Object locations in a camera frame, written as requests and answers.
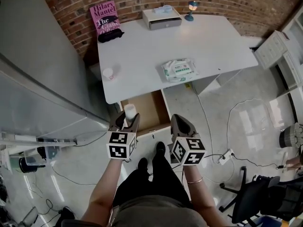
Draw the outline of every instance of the person's arm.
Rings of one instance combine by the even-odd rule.
[[[184,166],[187,182],[192,183],[202,179],[197,166]],[[204,181],[188,184],[194,210],[206,221],[209,227],[225,227],[227,224],[219,215],[214,199]]]
[[[89,207],[81,220],[96,223],[103,227],[107,226],[121,172],[121,165],[122,160],[111,159],[109,161],[104,174],[90,196]]]

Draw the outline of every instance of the power strip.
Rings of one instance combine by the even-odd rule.
[[[233,154],[233,150],[232,149],[229,149],[228,151],[226,151],[224,153],[224,155],[219,158],[219,163],[221,165],[224,165],[232,157],[232,154]]]

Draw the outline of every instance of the wet wipes pack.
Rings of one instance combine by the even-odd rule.
[[[198,71],[191,59],[172,60],[162,65],[165,77],[169,82],[190,80],[198,75]]]

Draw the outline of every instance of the small lamp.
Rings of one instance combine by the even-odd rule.
[[[192,16],[192,14],[193,14],[193,11],[195,11],[197,9],[198,3],[196,1],[190,1],[190,2],[188,2],[188,5],[189,5],[188,8],[189,8],[190,12],[184,18],[187,21],[193,21],[194,17]]]

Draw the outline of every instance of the fiducial marker cube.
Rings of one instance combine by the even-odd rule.
[[[136,134],[127,132],[107,132],[107,153],[111,159],[129,160],[136,147]]]
[[[206,154],[205,147],[198,138],[177,137],[172,153],[183,166],[198,165]]]

